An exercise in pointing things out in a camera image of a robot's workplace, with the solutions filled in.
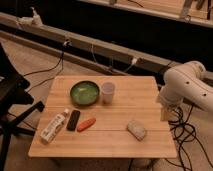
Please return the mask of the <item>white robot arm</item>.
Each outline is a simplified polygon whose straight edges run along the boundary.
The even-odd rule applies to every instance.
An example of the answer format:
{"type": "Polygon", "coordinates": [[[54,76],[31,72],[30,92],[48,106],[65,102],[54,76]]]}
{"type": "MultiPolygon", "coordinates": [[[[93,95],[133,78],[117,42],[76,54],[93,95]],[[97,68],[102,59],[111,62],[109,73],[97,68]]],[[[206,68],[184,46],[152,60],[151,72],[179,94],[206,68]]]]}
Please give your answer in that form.
{"type": "Polygon", "coordinates": [[[213,113],[213,87],[203,82],[206,69],[199,61],[190,61],[168,69],[163,76],[157,102],[162,105],[161,120],[168,121],[172,110],[186,98],[198,107],[213,113]]]}

